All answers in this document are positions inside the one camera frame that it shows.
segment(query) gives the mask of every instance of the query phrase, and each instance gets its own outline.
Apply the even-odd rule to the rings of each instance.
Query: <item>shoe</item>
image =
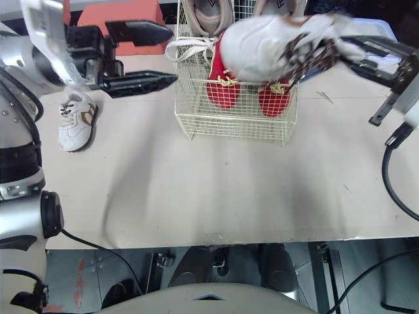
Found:
[[[289,84],[289,81],[281,80],[280,84],[269,85],[259,91],[259,107],[265,116],[273,118],[288,108],[291,101],[290,87],[283,84]]]
[[[233,23],[230,0],[183,0],[187,23],[197,37],[216,37]]]
[[[289,15],[294,17],[298,9],[299,0],[258,0],[253,15],[278,14],[280,16]]]
[[[85,148],[92,139],[97,114],[98,106],[86,94],[69,94],[68,100],[60,105],[58,146],[66,152]]]
[[[225,68],[220,54],[220,38],[215,43],[215,52],[211,62],[208,80],[218,82],[207,83],[207,95],[214,105],[221,109],[230,109],[235,106],[240,93],[240,85],[234,80],[234,75]]]
[[[262,15],[240,20],[223,34],[221,59],[240,82],[298,81],[312,67],[330,68],[340,55],[352,61],[365,58],[360,47],[339,38],[345,19],[317,14],[303,19]]]

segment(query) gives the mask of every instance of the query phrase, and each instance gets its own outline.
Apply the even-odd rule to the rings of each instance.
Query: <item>white sneaker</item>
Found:
[[[58,145],[62,150],[76,152],[89,144],[97,113],[98,106],[86,94],[69,94],[68,100],[60,105]]]

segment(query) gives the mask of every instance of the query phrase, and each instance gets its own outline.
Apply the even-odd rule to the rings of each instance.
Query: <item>cable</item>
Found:
[[[394,192],[393,187],[390,183],[390,178],[388,175],[388,165],[390,162],[390,157],[392,156],[393,150],[395,150],[399,145],[412,133],[413,128],[407,123],[403,123],[397,130],[394,131],[392,136],[386,141],[386,151],[384,152],[384,157],[382,159],[381,165],[381,175],[384,186],[392,200],[413,219],[419,221],[419,215],[411,211],[397,196]]]
[[[384,302],[381,302],[380,305],[383,309],[386,309],[388,311],[399,312],[399,313],[407,313],[407,314],[415,314],[416,313],[415,309],[407,309],[405,307],[388,305],[388,304],[385,304]]]
[[[30,90],[28,90],[21,82],[16,80],[11,74],[9,74],[6,70],[0,67],[0,74],[3,75],[6,79],[8,79],[15,87],[21,90],[27,97],[32,100],[32,102],[37,107],[38,113],[35,117],[35,122],[38,121],[42,115],[44,114],[44,106],[39,101],[38,97],[35,96]]]
[[[0,80],[0,90],[3,91],[5,97],[13,104],[13,108],[20,114],[20,116],[26,121],[26,124],[31,132],[32,141],[35,144],[35,150],[37,153],[37,161],[39,167],[42,166],[42,156],[41,156],[41,138],[39,137],[39,132],[36,124],[32,120],[32,117],[27,113],[25,107],[20,101],[13,95],[13,93],[7,88],[6,84]]]
[[[80,242],[80,243],[83,243],[83,244],[85,244],[85,245],[88,245],[88,246],[90,246],[90,247],[94,247],[95,249],[99,249],[99,250],[102,250],[102,251],[106,251],[106,252],[109,252],[109,253],[111,253],[111,254],[113,254],[115,257],[117,257],[123,264],[125,264],[125,266],[128,268],[128,270],[130,271],[130,273],[131,273],[131,276],[132,276],[132,278],[134,279],[134,285],[137,287],[137,289],[138,289],[138,292],[139,292],[139,295],[140,296],[142,296],[143,295],[143,291],[141,290],[141,288],[140,288],[140,285],[139,285],[139,280],[138,280],[138,278],[137,278],[137,276],[136,276],[136,273],[134,273],[134,270],[132,269],[132,267],[131,267],[131,265],[130,265],[130,263],[128,263],[127,261],[126,261],[126,259],[125,258],[123,258],[121,255],[119,255],[118,253],[116,253],[116,252],[114,252],[114,251],[112,251],[112,250],[109,250],[109,249],[106,249],[105,247],[101,247],[100,245],[97,245],[97,244],[94,244],[94,243],[91,243],[91,242],[89,242],[89,241],[86,241],[86,240],[83,240],[83,239],[81,239],[81,238],[79,238],[79,237],[76,237],[75,235],[72,235],[72,234],[70,234],[69,232],[67,232],[66,230],[61,230],[61,233],[63,234],[63,235],[65,235],[66,237],[69,237],[70,239],[72,239],[72,240],[74,240],[74,241],[77,241],[77,242]]]
[[[392,200],[401,208],[402,211],[404,211],[406,214],[408,214],[413,219],[416,219],[419,221],[419,215],[411,211],[397,196],[397,194],[394,192],[393,187],[390,183],[390,178],[388,177],[388,164],[390,162],[390,157],[392,156],[393,148],[387,147],[386,151],[384,152],[384,157],[382,159],[382,166],[381,166],[381,175],[382,180],[384,183],[384,186],[386,187],[386,190],[388,192],[388,195],[392,198]]]
[[[402,252],[396,255],[393,255],[389,258],[386,258],[385,260],[382,260],[381,262],[371,266],[370,268],[368,268],[367,270],[365,270],[361,275],[359,275],[354,281],[352,281],[348,288],[346,288],[346,290],[343,292],[342,296],[339,298],[338,302],[336,302],[335,306],[332,307],[327,314],[331,314],[334,311],[337,310],[337,308],[339,307],[339,305],[343,302],[343,300],[345,300],[345,297],[348,295],[349,291],[351,291],[352,288],[354,288],[356,286],[357,283],[359,283],[362,279],[364,279],[368,274],[370,274],[372,271],[376,270],[377,268],[379,268],[381,265],[394,260],[396,258],[402,257],[402,256],[406,256],[406,255],[410,255],[412,253],[419,253],[419,249],[413,249],[413,250],[409,250],[406,252]]]

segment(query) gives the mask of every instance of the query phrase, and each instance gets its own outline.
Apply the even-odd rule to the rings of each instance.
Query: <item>black cable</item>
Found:
[[[419,221],[419,215],[415,212],[411,211],[397,196],[397,194],[394,192],[393,187],[390,183],[390,178],[388,177],[388,164],[390,162],[390,157],[392,156],[394,148],[391,146],[387,146],[386,151],[384,152],[384,157],[382,159],[382,165],[381,165],[381,175],[382,180],[384,183],[384,186],[386,187],[386,190],[388,192],[388,195],[392,198],[392,200],[401,208],[402,211],[404,211],[406,214],[408,214],[413,219],[416,219]]]
[[[35,117],[35,122],[38,121],[42,115],[44,114],[44,106],[39,101],[38,97],[35,96],[30,90],[28,90],[21,82],[16,80],[10,73],[0,67],[0,74],[3,75],[6,79],[8,79],[17,89],[21,90],[27,97],[32,100],[32,102],[37,107],[38,113]]]
[[[370,268],[368,268],[367,270],[365,270],[361,275],[359,275],[354,281],[352,281],[348,288],[346,288],[346,290],[343,292],[342,296],[339,298],[338,302],[335,304],[334,307],[332,307],[327,314],[331,314],[334,311],[336,311],[336,309],[339,307],[339,305],[343,302],[343,300],[345,300],[345,297],[348,295],[349,291],[351,291],[352,288],[354,288],[356,286],[357,283],[359,283],[362,279],[364,279],[368,274],[370,274],[372,271],[376,270],[377,268],[379,268],[381,265],[394,260],[396,258],[402,257],[402,256],[406,256],[406,255],[410,255],[413,253],[419,253],[419,249],[414,249],[414,250],[409,250],[406,252],[402,252],[396,255],[393,255],[389,258],[386,258],[385,260],[382,260],[381,262],[371,266]]]
[[[131,276],[132,276],[132,278],[134,279],[134,284],[136,285],[136,287],[137,287],[137,289],[138,289],[138,292],[139,292],[139,295],[140,296],[142,296],[143,295],[143,291],[141,290],[141,288],[140,288],[140,285],[139,285],[139,280],[138,280],[138,278],[137,278],[137,276],[136,276],[136,273],[134,272],[134,270],[132,269],[132,267],[131,267],[131,265],[130,265],[130,263],[128,263],[127,261],[126,261],[126,259],[125,258],[123,258],[121,255],[119,255],[118,253],[116,253],[116,252],[114,252],[114,251],[112,251],[112,250],[109,250],[109,249],[106,249],[105,247],[101,247],[100,245],[97,245],[97,244],[94,244],[94,243],[91,243],[91,242],[89,242],[89,241],[86,241],[86,240],[83,240],[83,239],[81,239],[81,238],[79,238],[79,237],[76,237],[75,235],[72,235],[72,234],[70,234],[69,232],[67,232],[66,230],[61,230],[61,233],[63,234],[63,235],[65,235],[66,237],[69,237],[70,239],[72,239],[72,240],[74,240],[74,241],[77,241],[77,242],[80,242],[80,243],[83,243],[83,244],[85,244],[85,245],[88,245],[88,246],[90,246],[90,247],[94,247],[95,249],[99,249],[99,250],[102,250],[102,251],[106,251],[106,252],[109,252],[109,253],[111,253],[111,254],[113,254],[115,257],[117,257],[123,264],[125,264],[125,266],[128,268],[128,270],[130,271],[130,273],[131,273]]]
[[[388,304],[385,304],[384,302],[381,302],[380,305],[383,309],[386,309],[388,311],[399,312],[399,313],[407,313],[407,314],[415,314],[416,313],[416,310],[414,310],[414,309],[407,309],[405,307],[388,305]]]
[[[39,167],[42,166],[42,157],[41,157],[41,138],[39,137],[38,128],[35,122],[32,120],[32,117],[27,113],[25,107],[18,101],[18,99],[13,95],[13,93],[7,88],[6,84],[0,80],[0,90],[3,91],[4,96],[13,104],[13,108],[16,109],[18,114],[25,120],[32,136],[32,141],[35,144],[35,150],[37,152],[37,161]]]

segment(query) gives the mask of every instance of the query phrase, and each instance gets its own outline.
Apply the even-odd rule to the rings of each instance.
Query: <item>shoe sole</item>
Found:
[[[90,135],[89,138],[87,139],[87,142],[80,148],[76,149],[76,150],[69,150],[68,152],[80,152],[81,150],[84,150],[87,146],[90,145],[90,143],[93,140],[93,134],[94,134],[94,126],[96,124],[96,119],[98,117],[98,112],[99,112],[99,107],[96,105],[96,109],[94,110],[94,114],[92,117],[92,123],[91,123],[91,127],[92,129],[90,130]]]

